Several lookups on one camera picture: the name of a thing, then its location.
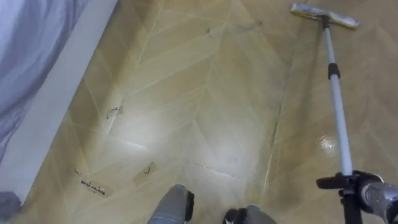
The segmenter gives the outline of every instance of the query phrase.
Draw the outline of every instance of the gray bedsheet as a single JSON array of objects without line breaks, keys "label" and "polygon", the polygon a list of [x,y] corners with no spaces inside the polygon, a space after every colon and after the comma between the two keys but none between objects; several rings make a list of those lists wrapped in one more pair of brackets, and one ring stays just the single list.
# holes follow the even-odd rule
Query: gray bedsheet
[{"label": "gray bedsheet", "polygon": [[0,162],[87,2],[0,1]]}]

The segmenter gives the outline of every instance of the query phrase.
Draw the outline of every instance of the mop handle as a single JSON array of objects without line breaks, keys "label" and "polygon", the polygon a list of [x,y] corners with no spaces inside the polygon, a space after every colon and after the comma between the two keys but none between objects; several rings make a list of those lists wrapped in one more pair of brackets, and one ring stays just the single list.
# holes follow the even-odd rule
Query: mop handle
[{"label": "mop handle", "polygon": [[351,162],[351,153],[349,151],[349,142],[347,135],[346,120],[344,116],[343,100],[341,99],[340,92],[340,72],[338,70],[335,53],[333,51],[333,46],[331,44],[330,28],[327,24],[324,24],[324,33],[326,38],[326,48],[328,50],[329,57],[329,79],[331,81],[331,89],[333,92],[333,104],[335,106],[335,116],[337,123],[338,141],[340,144],[340,163],[341,163],[341,173],[343,175],[353,174],[353,165]]}]

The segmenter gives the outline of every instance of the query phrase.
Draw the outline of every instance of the mop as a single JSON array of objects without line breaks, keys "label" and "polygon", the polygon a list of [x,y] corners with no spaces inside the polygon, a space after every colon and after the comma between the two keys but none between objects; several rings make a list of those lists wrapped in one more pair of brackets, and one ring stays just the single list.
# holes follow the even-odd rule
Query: mop
[{"label": "mop", "polygon": [[346,223],[362,223],[361,209],[357,206],[357,196],[354,194],[354,187],[352,185],[352,182],[354,182],[353,180],[355,180],[358,175],[357,171],[353,172],[353,165],[351,162],[343,100],[341,99],[339,84],[340,71],[336,64],[329,28],[329,24],[332,23],[349,29],[355,29],[359,26],[359,21],[339,15],[335,12],[297,3],[292,5],[291,13],[322,22],[323,32],[326,39],[326,49],[328,51],[328,78],[331,81],[331,89],[333,92],[333,104],[335,108],[336,126],[340,144],[341,172],[337,173],[333,177],[318,179],[317,185],[320,189],[342,189],[340,190],[340,196],[341,202],[344,206]]}]

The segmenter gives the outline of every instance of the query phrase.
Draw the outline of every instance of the floor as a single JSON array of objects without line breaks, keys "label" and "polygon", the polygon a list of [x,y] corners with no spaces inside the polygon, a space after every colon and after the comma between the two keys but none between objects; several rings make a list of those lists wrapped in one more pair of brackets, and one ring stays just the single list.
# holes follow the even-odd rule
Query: floor
[{"label": "floor", "polygon": [[[142,224],[174,183],[196,195],[192,223],[250,203],[343,223],[315,185],[340,169],[322,30],[292,2],[120,0],[11,223]],[[331,28],[353,163],[396,183],[398,1],[307,4],[361,21]]]}]

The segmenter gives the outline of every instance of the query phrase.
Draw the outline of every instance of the debris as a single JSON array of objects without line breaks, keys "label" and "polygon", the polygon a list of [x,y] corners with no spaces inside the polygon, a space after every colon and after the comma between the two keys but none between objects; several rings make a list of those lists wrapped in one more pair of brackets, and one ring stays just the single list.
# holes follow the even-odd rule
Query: debris
[{"label": "debris", "polygon": [[76,167],[74,169],[75,173],[77,173],[78,175],[81,175],[81,173],[79,171],[76,170]]},{"label": "debris", "polygon": [[81,179],[80,184],[83,185],[86,190],[93,192],[94,194],[98,194],[102,197],[109,196],[111,192],[109,188],[103,187],[103,185],[92,180]]},{"label": "debris", "polygon": [[156,164],[155,162],[150,162],[146,165],[137,175],[134,176],[132,181],[135,183],[136,186],[143,183],[148,177],[156,171]]},{"label": "debris", "polygon": [[106,112],[106,119],[110,119],[110,117],[113,116],[114,112],[122,113],[123,112],[123,106],[118,106],[117,108],[113,108],[113,109],[108,110]]}]

